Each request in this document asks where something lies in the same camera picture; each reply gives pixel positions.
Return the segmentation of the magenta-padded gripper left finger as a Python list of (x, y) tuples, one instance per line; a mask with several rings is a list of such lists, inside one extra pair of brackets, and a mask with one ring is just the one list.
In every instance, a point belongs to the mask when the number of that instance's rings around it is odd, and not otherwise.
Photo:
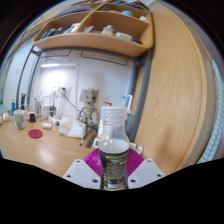
[(102, 163), (98, 149), (92, 150), (84, 159), (76, 159), (63, 178), (84, 188), (100, 190)]

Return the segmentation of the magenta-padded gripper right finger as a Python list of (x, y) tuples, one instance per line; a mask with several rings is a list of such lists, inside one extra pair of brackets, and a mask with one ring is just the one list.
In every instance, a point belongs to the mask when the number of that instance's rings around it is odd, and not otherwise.
[(152, 159), (144, 159), (134, 149), (129, 150), (126, 160), (126, 189), (146, 186), (164, 177)]

